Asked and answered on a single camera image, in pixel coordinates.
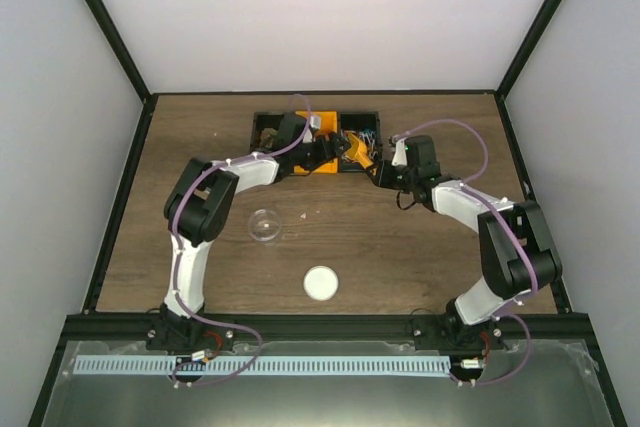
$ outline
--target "wooden table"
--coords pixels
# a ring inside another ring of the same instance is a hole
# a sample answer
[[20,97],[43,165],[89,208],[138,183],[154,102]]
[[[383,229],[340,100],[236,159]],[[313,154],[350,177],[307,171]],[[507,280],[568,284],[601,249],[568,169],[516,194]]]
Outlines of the wooden table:
[[[163,300],[171,243],[164,203],[188,160],[247,154],[253,113],[284,110],[280,95],[163,96],[140,159],[98,310],[145,311]],[[490,95],[319,95],[318,110],[380,114],[384,139],[431,119],[463,120],[484,137],[489,167],[473,185],[522,200],[494,99]],[[302,103],[296,108],[303,108]],[[467,176],[482,163],[477,140],[454,125],[429,130],[443,173]],[[271,208],[283,235],[267,247],[249,237],[247,221]],[[338,275],[337,294],[310,299],[304,274],[326,265]],[[206,310],[235,313],[441,312],[480,277],[477,236],[421,206],[402,212],[395,192],[371,185],[364,174],[287,178],[238,195],[225,230],[214,243],[205,278]],[[545,288],[524,312],[555,312]]]

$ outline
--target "white disc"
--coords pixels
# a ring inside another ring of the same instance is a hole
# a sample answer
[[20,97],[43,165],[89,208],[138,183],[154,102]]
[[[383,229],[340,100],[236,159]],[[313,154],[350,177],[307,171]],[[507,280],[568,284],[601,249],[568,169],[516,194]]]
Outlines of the white disc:
[[338,276],[329,267],[318,265],[304,276],[304,291],[314,300],[329,300],[338,291]]

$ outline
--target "wire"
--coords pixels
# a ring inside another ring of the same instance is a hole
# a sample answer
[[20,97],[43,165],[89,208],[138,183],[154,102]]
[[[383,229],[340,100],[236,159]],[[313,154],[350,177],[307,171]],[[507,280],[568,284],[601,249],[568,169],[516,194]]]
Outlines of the wire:
[[[171,279],[171,285],[173,288],[173,293],[175,295],[175,299],[177,304],[180,306],[180,308],[182,308],[182,310],[184,310],[191,318],[202,322],[203,324],[207,324],[207,325],[212,325],[214,327],[222,327],[224,329],[234,329],[234,330],[240,330],[243,332],[247,332],[251,335],[253,335],[256,340],[258,341],[258,348],[256,349],[255,353],[253,354],[253,356],[251,357],[251,359],[249,359],[249,361],[247,363],[245,363],[243,366],[241,366],[239,369],[235,370],[234,372],[231,372],[228,375],[225,375],[224,377],[215,379],[215,380],[211,380],[211,381],[199,381],[197,383],[193,383],[191,385],[193,386],[206,386],[206,385],[213,385],[213,384],[220,384],[222,382],[226,382],[228,380],[234,379],[235,377],[237,377],[238,375],[240,375],[242,372],[244,372],[245,370],[247,370],[249,367],[251,367],[256,360],[258,360],[258,357],[260,356],[260,353],[262,351],[262,336],[260,335],[260,333],[255,330],[252,329],[251,327],[247,327],[246,325],[239,325],[239,324],[232,324],[232,323],[227,323],[227,322],[218,322],[215,320],[210,320],[207,319],[206,317],[202,317],[198,314],[196,314],[195,312],[193,312],[191,309],[189,309],[189,307],[184,303],[184,301],[182,300],[182,298],[180,297],[180,289],[178,286],[178,279],[179,279],[179,271],[180,271],[180,261],[182,260],[182,254],[184,252],[184,242],[182,241],[182,238],[180,236],[180,234],[178,233],[178,223],[180,221],[180,217],[182,216],[182,212],[184,211],[185,206],[187,205],[187,201],[191,198],[191,196],[194,194],[197,186],[199,186],[203,180],[205,180],[209,175],[211,175],[213,172],[215,172],[216,170],[218,170],[221,167],[225,167],[225,166],[230,166],[230,165],[241,165],[245,162],[251,162],[254,161],[256,159],[267,159],[267,158],[272,158],[272,157],[277,157],[279,155],[285,154],[287,152],[289,152],[291,149],[295,148],[300,142],[302,142],[302,140],[304,139],[304,134],[307,132],[307,130],[309,129],[309,124],[311,122],[311,104],[309,103],[309,99],[307,99],[307,97],[305,97],[304,95],[301,94],[293,94],[291,96],[291,100],[289,101],[289,107],[288,110],[292,110],[293,107],[293,102],[296,98],[301,98],[302,100],[304,100],[306,107],[307,107],[307,120],[305,122],[305,126],[304,129],[302,129],[302,132],[300,133],[300,136],[294,140],[291,144],[289,144],[288,146],[276,151],[276,152],[270,152],[270,153],[252,153],[250,155],[247,155],[245,157],[240,157],[238,159],[229,159],[227,161],[227,164],[224,163],[219,163],[219,164],[215,164],[211,167],[209,167],[208,169],[206,169],[204,172],[202,172],[198,178],[193,182],[193,184],[191,184],[189,186],[189,188],[186,190],[182,200],[180,201],[180,203],[178,204],[178,208],[176,209],[176,212],[173,216],[173,221],[171,222],[171,233],[174,236],[174,238],[176,239],[176,244],[178,246],[177,248],[177,255],[176,255],[176,260],[175,260],[175,264],[173,266],[173,275],[172,275],[172,279]],[[176,373],[179,369],[174,369],[174,371],[171,374],[171,380],[173,380],[176,385],[178,380],[176,379]]]
[[214,358],[218,357],[218,355],[220,355],[220,351],[222,350],[222,337],[220,337],[220,334],[218,334],[217,332],[213,332],[212,330],[208,330],[206,331],[203,335],[203,337],[213,337],[214,339],[216,339],[216,351],[214,354]]
[[435,312],[430,309],[425,309],[424,307],[418,307],[417,309],[413,309],[409,315],[415,315],[417,312],[425,312],[427,314],[435,315]]
[[516,314],[511,314],[511,313],[507,313],[507,314],[503,314],[502,317],[509,317],[513,320],[515,320],[516,322],[518,322],[520,324],[520,326],[522,327],[522,330],[524,331],[524,336],[527,339],[527,348],[524,352],[524,357],[522,358],[522,360],[520,361],[520,363],[518,364],[518,366],[513,369],[511,372],[503,375],[502,377],[498,377],[496,379],[491,379],[491,380],[485,380],[485,381],[478,381],[475,384],[471,383],[471,382],[463,382],[460,379],[458,379],[455,375],[453,375],[451,372],[449,372],[449,378],[451,380],[453,380],[454,382],[456,382],[458,385],[462,385],[462,384],[470,384],[471,386],[488,386],[488,385],[495,385],[498,384],[500,382],[504,382],[505,380],[508,380],[510,378],[512,378],[514,375],[516,375],[518,372],[520,372],[522,370],[522,368],[526,365],[526,363],[529,361],[529,357],[531,357],[531,350],[532,350],[532,342],[531,342],[531,332],[529,332],[529,327],[527,327],[527,324],[525,323],[524,320],[522,320],[520,318],[520,316],[516,315]]
[[424,124],[420,124],[417,127],[414,127],[413,129],[407,130],[406,132],[404,132],[403,134],[397,134],[391,137],[391,140],[393,142],[398,142],[399,140],[404,140],[407,137],[409,137],[411,134],[413,134],[414,132],[417,132],[419,130],[422,129],[426,129],[427,127],[431,127],[432,125],[436,125],[436,124],[456,124],[459,125],[460,127],[464,127],[465,129],[467,129],[469,132],[471,132],[473,134],[473,136],[478,139],[478,142],[480,142],[480,147],[482,147],[482,154],[484,155],[484,161],[482,162],[482,167],[480,167],[480,170],[478,170],[478,172],[476,172],[473,175],[470,175],[469,177],[467,177],[466,179],[463,179],[462,181],[466,184],[468,182],[471,182],[472,180],[476,180],[478,177],[482,176],[482,174],[484,174],[484,171],[487,170],[487,165],[489,165],[489,150],[487,149],[487,144],[485,143],[484,139],[482,138],[482,136],[478,133],[478,131],[476,129],[474,129],[473,127],[471,127],[469,124],[466,124],[460,120],[456,120],[456,119],[438,119],[438,120],[431,120],[429,122],[425,122]]
[[[466,179],[462,180],[462,182],[464,184],[466,184],[468,182],[471,182],[472,180],[477,179],[482,174],[484,174],[484,172],[487,170],[487,165],[489,164],[489,150],[487,149],[487,144],[484,141],[484,139],[482,138],[482,136],[478,133],[478,131],[475,130],[473,127],[471,127],[469,124],[466,124],[466,123],[464,123],[464,122],[462,122],[460,120],[456,120],[456,119],[431,120],[429,122],[425,122],[424,124],[420,124],[417,127],[414,127],[413,129],[407,130],[403,134],[394,135],[394,136],[391,137],[391,139],[394,142],[398,142],[399,140],[406,139],[408,136],[410,136],[414,132],[417,132],[418,130],[425,129],[425,128],[430,127],[432,125],[445,124],[445,123],[455,124],[455,125],[459,125],[461,127],[464,127],[469,132],[471,132],[476,139],[478,139],[478,142],[480,142],[480,146],[482,147],[482,153],[484,155],[484,160],[482,162],[482,167],[475,174],[473,174],[473,175],[467,177]],[[531,279],[531,293],[527,297],[534,296],[538,292],[538,277],[536,276],[535,270],[533,269],[533,265],[531,264],[531,260],[529,259],[529,256],[527,255],[525,250],[520,245],[520,242],[518,241],[518,238],[515,236],[513,231],[509,228],[509,225],[507,225],[507,222],[504,220],[502,215],[500,215],[500,213],[496,210],[496,208],[493,205],[491,205],[490,202],[485,200],[482,196],[480,196],[480,195],[476,194],[474,191],[468,189],[465,185],[462,186],[461,190],[462,190],[462,192],[466,193],[467,195],[470,195],[471,197],[475,198],[480,203],[482,203],[487,209],[489,209],[489,211],[496,218],[496,220],[498,221],[498,224],[500,224],[500,227],[502,227],[502,230],[504,230],[505,234],[509,238],[509,241],[513,244],[513,247],[516,249],[516,252],[518,253],[520,258],[522,259],[522,263],[524,264],[525,268],[527,269],[527,272],[528,272],[529,277]],[[398,205],[398,207],[400,207],[399,198],[400,198],[400,196],[398,195],[396,197],[396,204]]]
[[484,340],[484,366],[486,368],[489,364],[489,351],[491,350],[491,343],[489,342],[489,335],[486,332],[480,332],[480,338]]
[[468,189],[464,185],[462,186],[461,190],[465,194],[470,195],[471,197],[473,197],[474,199],[476,199],[480,203],[484,204],[484,206],[487,209],[489,209],[489,211],[496,218],[496,220],[500,224],[500,227],[502,227],[502,230],[504,230],[504,233],[507,234],[507,237],[509,238],[509,240],[513,244],[513,247],[516,249],[516,252],[518,253],[520,258],[522,259],[522,263],[524,264],[525,268],[527,269],[527,272],[529,273],[529,278],[531,280],[531,293],[527,297],[532,297],[532,296],[536,295],[536,293],[538,292],[538,277],[536,276],[535,270],[533,270],[533,265],[531,264],[531,260],[529,259],[529,256],[527,255],[527,253],[524,251],[524,249],[520,245],[520,242],[518,241],[518,238],[515,236],[515,234],[509,228],[509,225],[507,224],[507,222],[504,220],[502,215],[500,215],[500,212],[498,212],[498,210],[493,205],[491,205],[491,202],[488,202],[481,195],[478,195],[475,191],[473,191],[471,189]]
[[[376,145],[376,133],[373,130],[342,130],[342,136],[346,137],[348,134],[353,134],[358,137],[367,146],[367,156],[372,161],[378,158],[378,146]],[[358,161],[347,157],[346,153],[342,154],[342,160],[352,164],[357,164]]]
[[401,190],[399,190],[398,193],[396,194],[396,205],[400,210],[409,210],[411,207],[417,204],[417,202],[414,200],[409,205],[405,205],[404,207],[402,207],[402,205],[400,205],[400,194],[402,194]]

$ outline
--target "transparent plastic cup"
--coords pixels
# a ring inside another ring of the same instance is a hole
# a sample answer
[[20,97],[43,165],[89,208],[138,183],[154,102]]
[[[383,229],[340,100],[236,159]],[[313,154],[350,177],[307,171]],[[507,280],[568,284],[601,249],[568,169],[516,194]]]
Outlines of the transparent plastic cup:
[[282,219],[269,209],[256,210],[249,217],[249,235],[257,242],[273,244],[282,233]]

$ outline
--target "white wall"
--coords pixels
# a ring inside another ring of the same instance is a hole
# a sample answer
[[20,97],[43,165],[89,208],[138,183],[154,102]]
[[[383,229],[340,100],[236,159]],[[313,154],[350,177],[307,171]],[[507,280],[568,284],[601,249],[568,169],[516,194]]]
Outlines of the white wall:
[[154,92],[496,88],[543,0],[104,0]]
[[629,425],[640,425],[640,0],[564,0],[507,99]]
[[80,311],[140,109],[83,0],[0,0],[0,425]]

